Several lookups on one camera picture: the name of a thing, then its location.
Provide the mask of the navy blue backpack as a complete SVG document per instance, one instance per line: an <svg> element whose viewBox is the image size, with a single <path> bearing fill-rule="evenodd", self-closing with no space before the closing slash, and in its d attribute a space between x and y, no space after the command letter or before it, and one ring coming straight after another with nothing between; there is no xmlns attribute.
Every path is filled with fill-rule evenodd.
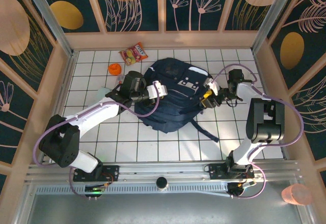
<svg viewBox="0 0 326 224"><path fill-rule="evenodd" d="M169 133L191 123L210 140L219 142L219 138L195 121L196 115L205 109L201 100L209 90L207 82L212 81L206 70L178 59L165 58L151 65L144 78L147 84L158 80L167 89L167 95L160 99L155 112L148 117L140 117L146 126Z"/></svg>

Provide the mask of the small orange cup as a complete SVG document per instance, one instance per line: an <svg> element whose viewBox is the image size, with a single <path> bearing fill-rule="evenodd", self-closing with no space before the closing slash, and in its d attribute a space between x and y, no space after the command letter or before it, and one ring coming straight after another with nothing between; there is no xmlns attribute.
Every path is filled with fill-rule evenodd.
<svg viewBox="0 0 326 224"><path fill-rule="evenodd" d="M118 63L110 64L108 66L108 72L110 75L114 75L114 76L120 75L122 72L122 67Z"/></svg>

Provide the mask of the orange candy snack bag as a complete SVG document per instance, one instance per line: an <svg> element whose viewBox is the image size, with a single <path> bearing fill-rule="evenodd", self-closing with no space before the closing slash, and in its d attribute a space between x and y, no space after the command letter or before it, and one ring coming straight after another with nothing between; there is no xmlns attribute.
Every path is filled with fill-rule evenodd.
<svg viewBox="0 0 326 224"><path fill-rule="evenodd" d="M141 42L120 51L119 54L127 66L148 58Z"/></svg>

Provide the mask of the black round knob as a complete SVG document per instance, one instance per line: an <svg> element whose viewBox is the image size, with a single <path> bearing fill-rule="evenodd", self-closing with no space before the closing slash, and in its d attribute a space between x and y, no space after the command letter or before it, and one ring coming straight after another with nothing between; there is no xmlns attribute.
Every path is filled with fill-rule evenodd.
<svg viewBox="0 0 326 224"><path fill-rule="evenodd" d="M165 191L169 187L167 179L165 177L157 178L156 187L159 191Z"/></svg>

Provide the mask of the black controller board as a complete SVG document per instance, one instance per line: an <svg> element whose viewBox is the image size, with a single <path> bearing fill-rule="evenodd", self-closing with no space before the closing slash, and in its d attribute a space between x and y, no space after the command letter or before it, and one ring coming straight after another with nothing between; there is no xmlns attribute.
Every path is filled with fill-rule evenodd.
<svg viewBox="0 0 326 224"><path fill-rule="evenodd" d="M227 184L227 194L233 197L241 198L244 191L243 183L230 182Z"/></svg>
<svg viewBox="0 0 326 224"><path fill-rule="evenodd" d="M85 197L88 199L95 199L97 200L102 193L106 190L106 186L104 185L86 185L85 186Z"/></svg>

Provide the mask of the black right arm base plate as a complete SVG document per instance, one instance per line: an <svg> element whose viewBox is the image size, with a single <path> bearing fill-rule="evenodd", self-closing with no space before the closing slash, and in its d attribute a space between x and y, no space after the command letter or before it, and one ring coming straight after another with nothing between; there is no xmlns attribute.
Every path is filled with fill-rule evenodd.
<svg viewBox="0 0 326 224"><path fill-rule="evenodd" d="M212 163L208 165L208 173L211 180L227 179L254 179L252 165L227 165L226 163Z"/></svg>

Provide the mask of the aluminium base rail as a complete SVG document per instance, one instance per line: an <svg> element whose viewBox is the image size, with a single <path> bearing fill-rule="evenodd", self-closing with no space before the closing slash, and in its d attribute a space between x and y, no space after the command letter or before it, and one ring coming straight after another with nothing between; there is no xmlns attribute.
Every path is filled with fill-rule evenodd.
<svg viewBox="0 0 326 224"><path fill-rule="evenodd" d="M165 177L169 183L207 182L210 180L207 165L213 161L175 161L175 162L123 162L120 166L118 183L155 183L159 177ZM303 178L298 162L294 160L258 160L254 162L254 174L257 182L262 182L265 173L266 181L300 180ZM69 169L38 167L30 165L24 182L35 184L66 184Z"/></svg>

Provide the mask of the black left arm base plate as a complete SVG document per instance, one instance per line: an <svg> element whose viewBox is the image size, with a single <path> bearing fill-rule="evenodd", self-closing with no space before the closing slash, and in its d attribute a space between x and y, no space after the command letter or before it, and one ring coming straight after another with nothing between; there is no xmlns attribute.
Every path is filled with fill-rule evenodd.
<svg viewBox="0 0 326 224"><path fill-rule="evenodd" d="M119 178L118 165L98 165L91 173L76 169L73 182L116 182Z"/></svg>

